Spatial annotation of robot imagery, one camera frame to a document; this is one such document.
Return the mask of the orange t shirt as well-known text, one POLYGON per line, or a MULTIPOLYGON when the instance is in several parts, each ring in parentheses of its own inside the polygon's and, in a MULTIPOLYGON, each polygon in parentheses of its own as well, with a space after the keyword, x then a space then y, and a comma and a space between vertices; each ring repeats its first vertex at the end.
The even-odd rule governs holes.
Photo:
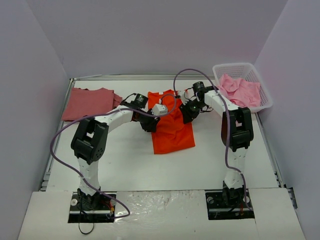
POLYGON ((156 132, 151 134, 153 152, 156 155, 169 154, 196 146, 192 123, 183 123, 183 115, 179 109, 180 99, 174 100, 173 90, 164 92, 148 92, 148 107, 162 103, 168 110, 174 111, 160 119, 156 132))

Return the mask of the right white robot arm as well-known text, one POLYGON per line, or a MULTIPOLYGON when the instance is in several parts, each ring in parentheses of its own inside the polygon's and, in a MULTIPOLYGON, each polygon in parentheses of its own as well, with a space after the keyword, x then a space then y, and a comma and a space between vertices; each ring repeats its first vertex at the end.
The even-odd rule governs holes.
POLYGON ((198 81, 188 90, 179 91, 179 110, 183 123, 192 122, 200 113, 216 111, 222 118, 221 140, 225 150, 227 172, 222 184, 222 202, 229 207, 239 202, 246 189, 243 180, 247 150, 254 138, 252 114, 249 108, 239 107, 213 86, 198 81))

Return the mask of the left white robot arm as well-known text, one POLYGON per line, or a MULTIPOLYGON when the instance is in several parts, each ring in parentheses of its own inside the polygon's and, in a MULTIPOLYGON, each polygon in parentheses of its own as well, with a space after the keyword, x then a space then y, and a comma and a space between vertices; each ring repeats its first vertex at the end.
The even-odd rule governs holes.
POLYGON ((155 104, 147 112, 143 111, 148 98, 135 94, 135 99, 126 99, 114 109, 116 112, 107 116, 91 117, 80 121, 71 141, 71 149, 78 160, 79 171, 83 175, 77 193, 83 197, 82 203, 89 209, 97 208, 101 197, 98 180, 98 160, 103 156, 109 132, 129 122, 139 122, 142 129, 149 133, 156 132, 160 115, 168 113, 168 108, 155 104))

